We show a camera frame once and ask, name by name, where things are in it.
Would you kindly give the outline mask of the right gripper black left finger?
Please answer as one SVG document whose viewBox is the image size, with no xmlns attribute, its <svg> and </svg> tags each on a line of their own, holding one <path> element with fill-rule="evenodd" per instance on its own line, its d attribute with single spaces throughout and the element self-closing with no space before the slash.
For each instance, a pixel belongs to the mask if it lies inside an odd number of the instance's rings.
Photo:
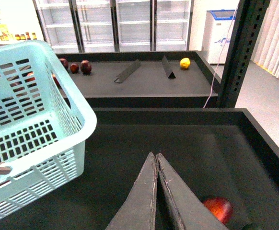
<svg viewBox="0 0 279 230">
<path fill-rule="evenodd" d="M 155 229 L 157 203 L 157 162 L 149 153 L 131 191 L 107 230 L 153 230 Z"/>
</svg>

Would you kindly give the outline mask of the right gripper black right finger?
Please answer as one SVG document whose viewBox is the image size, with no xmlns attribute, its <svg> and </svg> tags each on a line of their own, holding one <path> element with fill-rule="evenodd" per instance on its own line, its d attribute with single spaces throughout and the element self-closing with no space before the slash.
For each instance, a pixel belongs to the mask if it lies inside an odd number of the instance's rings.
<svg viewBox="0 0 279 230">
<path fill-rule="evenodd" d="M 157 168 L 170 220 L 175 230 L 226 230 L 196 197 L 167 159 L 156 155 Z"/>
</svg>

